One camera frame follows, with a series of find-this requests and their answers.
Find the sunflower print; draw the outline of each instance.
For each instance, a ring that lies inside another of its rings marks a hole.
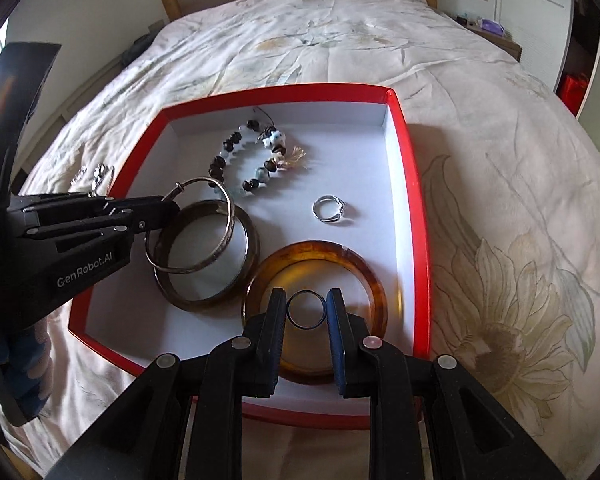
[[[481,240],[475,264],[458,250],[452,272],[436,267],[432,347],[452,354],[532,436],[543,434],[549,406],[569,386],[561,371],[573,361],[556,287],[529,262],[512,260]]]

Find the white cabinet door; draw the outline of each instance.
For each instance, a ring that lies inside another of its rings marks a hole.
[[[520,65],[555,89],[571,37],[573,0],[498,0],[497,14],[522,46]]]

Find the red bag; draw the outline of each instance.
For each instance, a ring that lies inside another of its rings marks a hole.
[[[589,78],[584,74],[577,76],[567,74],[562,80],[562,84],[558,89],[558,97],[562,99],[562,102],[573,115],[577,115],[578,110],[580,110],[588,86]]]

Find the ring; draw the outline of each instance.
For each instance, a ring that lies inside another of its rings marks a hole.
[[[149,260],[149,263],[152,264],[152,266],[154,266],[154,269],[160,270],[161,272],[167,272],[168,274],[191,274],[192,272],[197,272],[198,270],[202,270],[205,267],[208,267],[220,257],[220,254],[224,252],[227,245],[229,245],[229,241],[231,241],[231,237],[234,235],[234,199],[231,198],[231,195],[227,191],[227,188],[219,180],[211,178],[210,176],[199,176],[196,178],[191,178],[186,182],[183,182],[182,184],[176,182],[176,186],[167,195],[163,197],[162,201],[165,202],[166,200],[173,200],[180,193],[182,193],[189,184],[193,184],[194,182],[211,182],[213,184],[216,184],[216,186],[220,188],[220,191],[222,191],[222,194],[226,199],[227,205],[226,227],[224,228],[224,234],[222,235],[222,238],[220,238],[220,241],[218,242],[218,245],[216,245],[216,248],[204,260],[201,260],[198,263],[193,264],[189,267],[163,267],[162,265],[158,264],[151,255],[151,251],[149,250],[149,237],[151,235],[151,231],[147,231],[144,234],[144,252],[146,253],[146,259]]]
[[[315,325],[302,326],[302,325],[296,323],[294,321],[294,319],[291,317],[291,312],[289,311],[289,307],[291,306],[291,302],[294,300],[294,298],[296,296],[300,296],[300,294],[313,294],[316,298],[319,298],[320,302],[322,303],[322,317],[320,318],[320,321],[318,321],[318,323],[316,323]],[[320,294],[318,294],[317,292],[314,292],[312,290],[309,290],[308,288],[306,288],[304,290],[298,290],[286,302],[286,318],[291,322],[291,324],[293,326],[295,326],[296,328],[299,328],[300,330],[313,330],[314,328],[318,328],[322,323],[324,323],[324,320],[327,319],[327,302],[324,300],[324,298]]]
[[[318,213],[318,207],[320,206],[320,204],[323,204],[325,202],[335,202],[336,204],[338,204],[338,212],[335,215],[329,216],[327,218],[320,216],[320,213]],[[337,196],[325,195],[325,196],[321,196],[318,200],[316,200],[314,202],[314,206],[312,207],[312,211],[314,212],[314,216],[320,222],[323,222],[325,224],[333,224],[333,223],[336,223],[336,222],[340,221],[340,219],[344,215],[344,210],[346,209],[346,207],[347,207],[347,204],[344,203]]]
[[[265,258],[256,269],[242,300],[242,325],[260,313],[267,287],[279,272],[299,262],[318,260],[332,262],[351,272],[364,286],[369,300],[369,333],[384,337],[388,306],[382,283],[362,259],[351,249],[333,242],[307,240],[277,250]],[[280,377],[302,384],[325,384],[333,380],[333,368],[307,368],[280,359]]]
[[[174,241],[187,226],[200,218],[216,214],[223,216],[227,214],[225,202],[222,202],[221,200],[202,200],[201,202],[195,202],[181,209],[174,221],[160,232],[154,248],[155,259],[160,263],[166,263]],[[244,260],[238,274],[231,280],[231,283],[217,294],[208,298],[203,298],[202,300],[187,300],[176,292],[173,283],[171,283],[169,273],[154,269],[158,288],[160,288],[162,295],[171,304],[182,310],[193,312],[200,307],[213,306],[222,303],[246,288],[247,282],[251,279],[260,257],[260,238],[253,221],[251,221],[251,218],[244,209],[236,206],[235,217],[244,228],[244,238],[246,242],[244,248]]]

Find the bracelet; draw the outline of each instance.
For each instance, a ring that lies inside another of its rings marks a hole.
[[[255,110],[262,111],[267,117],[269,115],[264,112],[260,107],[255,107]],[[266,126],[261,129],[260,123],[257,120],[249,120],[246,124],[241,124],[237,130],[235,130],[231,136],[229,136],[222,143],[222,150],[214,157],[209,166],[209,176],[224,182],[224,170],[227,162],[229,161],[230,154],[235,153],[235,147],[240,144],[244,139],[244,136],[250,132],[254,132],[257,135],[255,139],[256,144],[262,142],[264,147],[271,151],[270,156],[264,161],[263,165],[256,168],[254,172],[254,178],[251,180],[245,180],[237,190],[240,194],[252,193],[255,189],[258,189],[261,184],[266,184],[270,178],[271,173],[275,173],[277,170],[288,170],[298,165],[301,158],[306,153],[302,148],[295,147],[290,156],[285,158],[286,155],[286,136],[283,132],[279,131],[273,120],[271,120],[271,126]]]
[[[181,209],[174,221],[160,232],[160,236],[158,237],[158,241],[154,249],[155,259],[161,264],[166,264],[169,259],[171,248],[173,247],[173,243],[178,235],[192,222],[195,222],[196,220],[205,216],[216,214],[222,216],[227,215],[227,206],[225,202],[220,200],[203,200],[201,202],[195,202]],[[236,296],[244,290],[258,263],[260,256],[260,239],[253,221],[251,221],[250,216],[247,215],[244,209],[235,206],[235,218],[242,224],[246,239],[244,261],[238,274],[223,290],[217,294],[202,300],[187,300],[176,292],[175,288],[173,287],[173,283],[171,283],[170,273],[155,269],[154,275],[158,283],[158,288],[160,288],[163,296],[171,304],[181,308],[182,310],[192,312],[201,307],[213,306],[222,303],[223,301]]]
[[[151,251],[149,250],[149,239],[151,236],[151,231],[147,231],[144,234],[144,253],[146,254],[146,259],[149,260],[149,263],[152,264],[152,266],[154,267],[155,270],[160,270],[161,272],[168,272],[170,274],[191,274],[192,272],[197,272],[198,270],[202,270],[205,267],[208,267],[209,265],[211,265],[214,261],[216,261],[219,257],[220,254],[222,254],[224,252],[224,250],[226,249],[227,245],[229,244],[229,241],[231,241],[231,237],[234,235],[234,224],[235,224],[235,204],[234,204],[234,199],[231,197],[231,195],[229,194],[227,188],[225,186],[223,186],[220,181],[211,178],[209,176],[199,176],[197,178],[191,178],[189,180],[187,180],[186,182],[183,182],[182,184],[179,182],[176,182],[176,186],[169,192],[167,193],[167,195],[165,195],[162,199],[162,201],[166,201],[166,200],[173,200],[174,198],[176,198],[180,193],[184,192],[184,189],[189,185],[189,184],[193,184],[194,182],[209,182],[210,184],[214,184],[215,186],[218,186],[218,188],[220,189],[220,191],[222,192],[222,194],[224,194],[224,197],[226,198],[226,204],[227,204],[227,216],[226,216],[226,227],[224,228],[224,234],[222,235],[222,238],[220,238],[220,241],[218,242],[218,245],[216,245],[216,248],[212,251],[212,253],[207,256],[204,260],[193,264],[192,266],[189,267],[168,267],[166,265],[162,266],[161,264],[159,264],[158,262],[156,262],[154,260],[154,258],[151,256]]]
[[[242,302],[242,323],[260,313],[262,298],[269,283],[282,270],[298,262],[333,262],[351,272],[365,287],[370,305],[370,334],[383,337],[387,323],[387,300],[382,283],[366,262],[354,251],[333,242],[309,240],[277,250],[258,266]],[[280,359],[280,375],[296,383],[323,384],[333,379],[333,370],[301,368]]]
[[[318,298],[320,300],[320,303],[322,304],[322,317],[320,318],[320,320],[311,325],[311,326],[303,326],[301,324],[299,324],[292,316],[291,316],[291,302],[297,298],[298,296],[300,296],[301,294],[312,294],[313,296],[315,296],[316,298]],[[291,298],[289,298],[286,301],[286,318],[291,322],[291,324],[293,326],[295,326],[296,328],[299,328],[300,330],[314,330],[315,328],[318,328],[322,323],[324,323],[324,320],[327,319],[327,302],[325,301],[325,299],[318,294],[317,292],[315,292],[314,290],[310,290],[308,288],[305,288],[303,290],[298,290],[294,295],[291,296]]]

